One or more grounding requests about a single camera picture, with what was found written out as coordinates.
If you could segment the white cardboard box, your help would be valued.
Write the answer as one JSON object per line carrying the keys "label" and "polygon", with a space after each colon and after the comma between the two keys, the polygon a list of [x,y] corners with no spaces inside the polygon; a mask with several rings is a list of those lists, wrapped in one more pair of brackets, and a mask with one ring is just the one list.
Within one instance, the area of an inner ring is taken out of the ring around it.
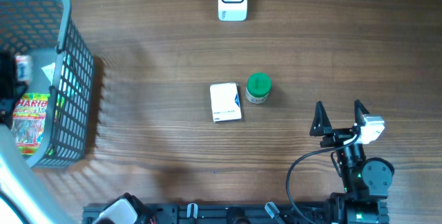
{"label": "white cardboard box", "polygon": [[242,119],[238,85],[235,82],[212,84],[209,90],[214,122]]}

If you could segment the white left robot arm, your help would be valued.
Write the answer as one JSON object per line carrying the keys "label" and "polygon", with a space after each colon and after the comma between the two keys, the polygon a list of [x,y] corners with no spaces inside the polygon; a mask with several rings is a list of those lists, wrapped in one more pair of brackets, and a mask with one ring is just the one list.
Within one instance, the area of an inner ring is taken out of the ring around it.
{"label": "white left robot arm", "polygon": [[12,113],[28,88],[31,61],[1,52],[1,200],[22,223],[74,223],[38,182],[15,144]]}

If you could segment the Haribo worms candy bag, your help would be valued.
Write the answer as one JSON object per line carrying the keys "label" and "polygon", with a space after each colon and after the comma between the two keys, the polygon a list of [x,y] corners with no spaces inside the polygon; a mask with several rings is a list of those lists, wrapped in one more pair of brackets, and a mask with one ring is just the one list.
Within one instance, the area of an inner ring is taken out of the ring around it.
{"label": "Haribo worms candy bag", "polygon": [[24,156],[38,150],[44,135],[46,110],[50,94],[25,93],[13,112],[12,134]]}

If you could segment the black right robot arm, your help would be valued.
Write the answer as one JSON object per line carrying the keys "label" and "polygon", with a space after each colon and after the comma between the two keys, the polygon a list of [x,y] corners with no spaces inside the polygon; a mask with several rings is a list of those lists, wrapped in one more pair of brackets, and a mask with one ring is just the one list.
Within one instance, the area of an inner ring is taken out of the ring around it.
{"label": "black right robot arm", "polygon": [[379,115],[369,113],[360,100],[354,102],[355,123],[350,128],[334,129],[321,101],[316,103],[309,134],[319,136],[322,148],[333,148],[332,160],[343,181],[345,192],[333,193],[325,201],[325,223],[389,223],[388,190],[394,166],[382,158],[367,158],[364,146],[375,141],[385,129]]}

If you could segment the red white tissue pack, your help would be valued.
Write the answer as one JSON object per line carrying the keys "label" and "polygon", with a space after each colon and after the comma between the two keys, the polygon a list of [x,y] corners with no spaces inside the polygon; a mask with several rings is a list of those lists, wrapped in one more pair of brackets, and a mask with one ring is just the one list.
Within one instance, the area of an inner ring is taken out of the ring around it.
{"label": "red white tissue pack", "polygon": [[17,55],[15,57],[17,67],[17,80],[27,84],[32,81],[32,57],[30,55]]}

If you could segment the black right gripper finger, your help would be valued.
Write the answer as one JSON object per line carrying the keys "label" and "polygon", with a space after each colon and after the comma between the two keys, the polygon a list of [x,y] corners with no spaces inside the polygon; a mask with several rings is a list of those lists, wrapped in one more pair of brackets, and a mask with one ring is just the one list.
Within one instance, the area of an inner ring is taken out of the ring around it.
{"label": "black right gripper finger", "polygon": [[355,123],[358,126],[365,126],[364,116],[369,114],[370,112],[364,107],[360,100],[354,101]]}
{"label": "black right gripper finger", "polygon": [[315,115],[309,132],[310,136],[328,136],[332,134],[332,125],[321,101],[316,103]]}

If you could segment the green lid spice jar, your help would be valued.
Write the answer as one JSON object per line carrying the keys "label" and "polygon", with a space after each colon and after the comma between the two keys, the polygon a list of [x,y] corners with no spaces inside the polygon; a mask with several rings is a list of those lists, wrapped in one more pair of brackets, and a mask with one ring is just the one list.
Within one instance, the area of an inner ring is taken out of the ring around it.
{"label": "green lid spice jar", "polygon": [[271,87],[271,78],[266,73],[254,73],[247,81],[246,98],[253,104],[261,104],[268,98]]}

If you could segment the mint green tissue pack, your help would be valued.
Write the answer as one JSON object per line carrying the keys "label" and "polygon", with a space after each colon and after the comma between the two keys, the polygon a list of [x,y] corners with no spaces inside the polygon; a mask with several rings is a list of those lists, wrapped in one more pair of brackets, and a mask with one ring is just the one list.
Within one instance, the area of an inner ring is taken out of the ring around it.
{"label": "mint green tissue pack", "polygon": [[68,97],[80,95],[89,99],[92,78],[93,66],[83,55],[80,55],[79,59],[74,55],[64,55],[61,63],[60,91],[66,93]]}

